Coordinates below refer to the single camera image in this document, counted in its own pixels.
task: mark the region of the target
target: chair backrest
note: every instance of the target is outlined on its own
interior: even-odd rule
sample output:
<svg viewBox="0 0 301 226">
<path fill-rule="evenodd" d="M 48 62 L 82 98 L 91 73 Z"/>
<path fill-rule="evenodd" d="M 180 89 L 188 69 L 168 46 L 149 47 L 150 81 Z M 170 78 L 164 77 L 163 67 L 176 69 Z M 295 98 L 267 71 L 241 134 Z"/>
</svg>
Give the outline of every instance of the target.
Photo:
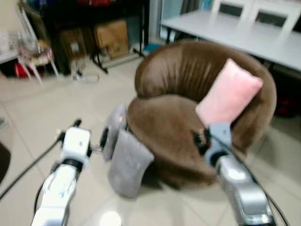
<svg viewBox="0 0 301 226">
<path fill-rule="evenodd" d="M 292 2 L 291 0 L 256 0 L 248 16 L 248 21 L 254 23 L 259 12 L 283 16 L 285 22 L 282 29 L 291 32 L 301 14 L 301 1 Z"/>
<path fill-rule="evenodd" d="M 214 0 L 211 11 L 213 13 L 218 13 L 221 4 L 240 7 L 242 8 L 242 12 L 239 18 L 241 20 L 246 20 L 251 12 L 254 1 L 255 0 Z"/>
</svg>

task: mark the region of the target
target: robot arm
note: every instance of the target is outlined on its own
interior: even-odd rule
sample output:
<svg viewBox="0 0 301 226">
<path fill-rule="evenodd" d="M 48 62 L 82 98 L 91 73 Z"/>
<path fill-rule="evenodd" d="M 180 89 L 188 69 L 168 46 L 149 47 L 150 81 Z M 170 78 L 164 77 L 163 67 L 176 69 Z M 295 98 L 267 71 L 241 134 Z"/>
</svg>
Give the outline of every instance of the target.
<svg viewBox="0 0 301 226">
<path fill-rule="evenodd" d="M 216 169 L 219 183 L 227 194 L 239 226 L 276 226 L 269 201 L 250 172 L 233 155 L 228 123 L 212 124 L 195 139 L 205 161 Z"/>
<path fill-rule="evenodd" d="M 32 226 L 65 226 L 69 205 L 83 167 L 87 166 L 90 150 L 90 131 L 78 127 L 67 129 L 63 141 L 61 163 L 45 180 L 42 201 Z"/>
</svg>

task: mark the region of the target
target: pink pillow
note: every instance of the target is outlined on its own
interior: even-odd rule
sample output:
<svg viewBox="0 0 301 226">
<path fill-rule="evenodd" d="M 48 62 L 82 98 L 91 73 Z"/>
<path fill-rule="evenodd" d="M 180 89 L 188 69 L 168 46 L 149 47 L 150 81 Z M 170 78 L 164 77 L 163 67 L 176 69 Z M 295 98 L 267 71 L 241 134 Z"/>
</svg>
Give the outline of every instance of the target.
<svg viewBox="0 0 301 226">
<path fill-rule="evenodd" d="M 196 113 L 206 127 L 213 122 L 232 123 L 262 87 L 261 78 L 251 75 L 227 59 Z"/>
</svg>

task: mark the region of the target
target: round armchair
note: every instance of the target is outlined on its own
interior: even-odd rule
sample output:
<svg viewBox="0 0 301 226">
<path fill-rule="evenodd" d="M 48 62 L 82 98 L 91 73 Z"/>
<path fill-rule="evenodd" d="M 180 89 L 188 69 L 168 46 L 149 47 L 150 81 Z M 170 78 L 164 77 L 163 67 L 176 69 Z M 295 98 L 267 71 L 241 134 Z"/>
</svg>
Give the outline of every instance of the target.
<svg viewBox="0 0 301 226">
<path fill-rule="evenodd" d="M 196 115 L 196 105 L 228 58 L 264 82 L 231 125 L 233 144 L 244 158 L 267 129 L 276 106 L 273 78 L 259 62 L 222 45 L 186 41 L 158 49 L 137 69 L 137 97 L 128 108 L 129 128 L 155 155 L 161 179 L 173 186 L 209 185 L 215 181 L 214 170 L 193 144 L 191 130 L 204 127 Z"/>
</svg>

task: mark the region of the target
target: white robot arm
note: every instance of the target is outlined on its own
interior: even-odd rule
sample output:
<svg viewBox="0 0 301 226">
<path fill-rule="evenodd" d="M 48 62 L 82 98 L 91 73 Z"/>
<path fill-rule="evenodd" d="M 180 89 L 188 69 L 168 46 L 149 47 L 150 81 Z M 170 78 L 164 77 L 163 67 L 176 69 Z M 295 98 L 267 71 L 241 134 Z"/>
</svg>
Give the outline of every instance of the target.
<svg viewBox="0 0 301 226">
<path fill-rule="evenodd" d="M 60 164 L 45 180 L 42 200 L 32 226 L 65 226 L 69 205 L 75 194 L 76 183 L 91 155 L 90 131 L 76 126 L 67 129 Z"/>
</svg>

